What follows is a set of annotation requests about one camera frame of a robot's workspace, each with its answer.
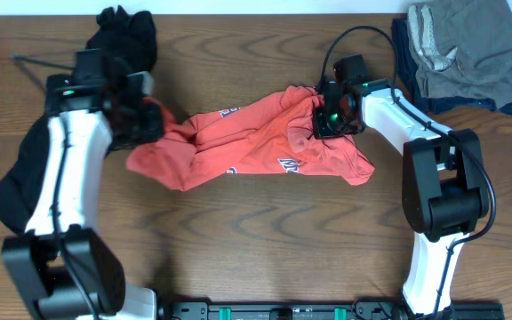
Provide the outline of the red printed t-shirt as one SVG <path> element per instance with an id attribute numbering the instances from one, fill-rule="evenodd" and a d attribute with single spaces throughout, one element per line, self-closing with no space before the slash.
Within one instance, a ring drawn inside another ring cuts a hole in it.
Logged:
<path id="1" fill-rule="evenodd" d="M 374 172 L 351 136 L 315 138 L 312 115 L 324 99 L 311 87 L 290 86 L 182 124 L 160 101 L 152 103 L 162 113 L 164 134 L 136 147 L 126 167 L 169 189 L 187 191 L 225 173 L 339 176 L 357 186 Z"/>

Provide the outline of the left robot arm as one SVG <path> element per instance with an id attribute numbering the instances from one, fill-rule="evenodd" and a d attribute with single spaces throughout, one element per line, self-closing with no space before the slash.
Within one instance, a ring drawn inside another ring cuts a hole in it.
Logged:
<path id="1" fill-rule="evenodd" d="M 49 76 L 50 147 L 35 211 L 2 260 L 34 319 L 155 319 L 156 293 L 128 284 L 98 234 L 100 176 L 113 133 L 104 80 Z"/>

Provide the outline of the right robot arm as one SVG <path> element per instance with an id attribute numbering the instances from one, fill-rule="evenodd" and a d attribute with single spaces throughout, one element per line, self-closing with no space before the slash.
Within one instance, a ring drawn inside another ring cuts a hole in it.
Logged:
<path id="1" fill-rule="evenodd" d="M 316 89 L 324 98 L 313 115 L 317 138 L 373 129 L 402 156 L 402 206 L 415 233 L 402 286 L 404 315 L 451 319 L 450 290 L 461 249 L 484 235 L 477 222 L 493 221 L 496 214 L 477 135 L 433 121 L 386 79 L 322 81 Z"/>

